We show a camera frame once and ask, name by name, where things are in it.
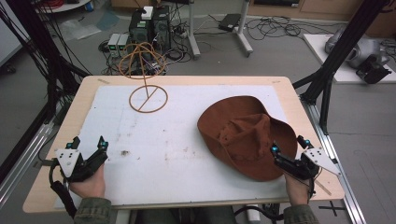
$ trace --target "computer tower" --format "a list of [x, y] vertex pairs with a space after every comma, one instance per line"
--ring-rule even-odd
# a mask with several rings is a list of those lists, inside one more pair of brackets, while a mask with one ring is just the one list
[[157, 39], [156, 49], [170, 49], [171, 37], [169, 6], [154, 8], [152, 22], [154, 25], [154, 34]]
[[129, 35], [132, 43], [140, 44], [143, 42], [152, 43], [153, 29], [152, 21], [142, 20], [142, 10], [134, 12], [129, 25]]

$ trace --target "wire loop stand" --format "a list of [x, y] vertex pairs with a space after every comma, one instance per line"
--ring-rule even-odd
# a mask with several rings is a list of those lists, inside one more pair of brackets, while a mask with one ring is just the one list
[[[128, 45], [124, 50], [128, 48], [134, 48], [134, 51], [121, 59], [119, 64], [120, 73], [130, 79], [143, 79], [145, 83], [144, 86], [137, 88], [131, 93], [129, 96], [129, 105], [133, 110], [139, 113], [156, 112], [162, 109], [168, 102], [168, 93], [160, 86], [148, 85], [147, 79], [158, 76], [165, 69], [165, 58], [161, 54], [155, 52], [153, 47], [147, 42]], [[153, 58], [156, 65], [153, 66], [150, 64], [145, 59], [147, 57]], [[124, 72], [122, 70], [122, 65], [126, 62], [128, 62], [128, 69]], [[155, 70], [155, 73], [147, 75], [148, 70]]]

